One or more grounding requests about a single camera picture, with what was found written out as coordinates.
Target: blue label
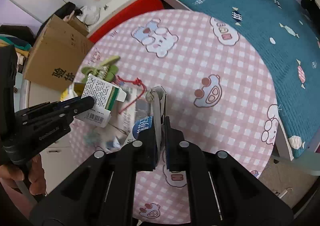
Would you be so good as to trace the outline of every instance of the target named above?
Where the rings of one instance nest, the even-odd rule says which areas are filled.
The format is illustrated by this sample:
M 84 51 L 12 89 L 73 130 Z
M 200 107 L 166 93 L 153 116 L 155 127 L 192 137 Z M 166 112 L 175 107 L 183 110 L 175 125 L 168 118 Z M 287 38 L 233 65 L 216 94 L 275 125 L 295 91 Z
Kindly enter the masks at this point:
M 153 116 L 151 117 L 145 117 L 141 120 L 137 120 L 136 123 L 134 124 L 132 128 L 132 135 L 135 139 L 138 139 L 138 133 L 140 131 L 143 131 L 145 129 L 151 128 L 152 126 L 152 119 Z

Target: green label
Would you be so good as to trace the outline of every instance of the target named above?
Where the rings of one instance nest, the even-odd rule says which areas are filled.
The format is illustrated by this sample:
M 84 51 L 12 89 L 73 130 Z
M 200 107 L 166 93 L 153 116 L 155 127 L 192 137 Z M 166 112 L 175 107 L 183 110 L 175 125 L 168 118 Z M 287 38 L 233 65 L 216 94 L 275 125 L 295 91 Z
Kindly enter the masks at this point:
M 111 92 L 110 92 L 110 95 L 109 95 L 109 99 L 108 99 L 106 107 L 105 107 L 106 110 L 110 110 L 111 111 L 111 109 L 113 107 L 113 104 L 115 103 L 115 100 L 116 100 L 116 98 L 118 96 L 118 93 L 119 93 L 119 88 L 116 88 L 116 87 L 112 86 L 112 89 L 111 89 Z

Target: barcode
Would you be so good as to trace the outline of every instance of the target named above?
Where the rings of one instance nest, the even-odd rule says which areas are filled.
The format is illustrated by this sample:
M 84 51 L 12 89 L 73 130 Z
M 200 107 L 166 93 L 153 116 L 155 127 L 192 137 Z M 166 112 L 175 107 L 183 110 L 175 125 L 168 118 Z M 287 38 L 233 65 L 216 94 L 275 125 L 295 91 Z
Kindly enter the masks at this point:
M 101 124 L 102 121 L 103 121 L 103 117 L 100 117 L 98 115 L 92 114 L 90 112 L 87 113 L 87 117 L 86 118 L 90 119 L 90 120 L 93 120 L 95 122 L 98 122 L 99 124 Z

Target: metal screw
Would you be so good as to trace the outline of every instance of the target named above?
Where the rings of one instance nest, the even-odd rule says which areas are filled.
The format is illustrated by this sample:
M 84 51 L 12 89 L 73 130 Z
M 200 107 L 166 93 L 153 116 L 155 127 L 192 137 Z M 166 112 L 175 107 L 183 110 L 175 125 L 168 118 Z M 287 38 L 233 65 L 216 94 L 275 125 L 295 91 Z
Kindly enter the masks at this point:
M 98 150 L 93 155 L 95 158 L 101 158 L 104 156 L 104 152 L 102 150 Z
M 188 141 L 180 141 L 179 146 L 182 148 L 187 148 L 189 146 L 189 142 Z
M 226 158 L 227 156 L 228 156 L 228 153 L 225 151 L 218 152 L 218 157 L 220 157 L 220 158 Z
M 141 147 L 142 146 L 142 142 L 140 141 L 140 140 L 135 140 L 135 141 L 133 141 L 132 142 L 132 145 L 134 146 L 134 147 Z

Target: floor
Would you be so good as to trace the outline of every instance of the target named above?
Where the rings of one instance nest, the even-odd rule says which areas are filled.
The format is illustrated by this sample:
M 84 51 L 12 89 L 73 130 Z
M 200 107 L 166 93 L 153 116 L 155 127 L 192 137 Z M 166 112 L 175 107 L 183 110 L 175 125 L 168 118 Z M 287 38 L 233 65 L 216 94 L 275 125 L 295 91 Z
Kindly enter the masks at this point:
M 288 193 L 282 200 L 291 208 L 306 194 L 318 177 L 303 173 L 293 166 L 279 162 L 274 164 L 270 158 L 259 180 L 271 191 L 281 193 L 287 189 Z

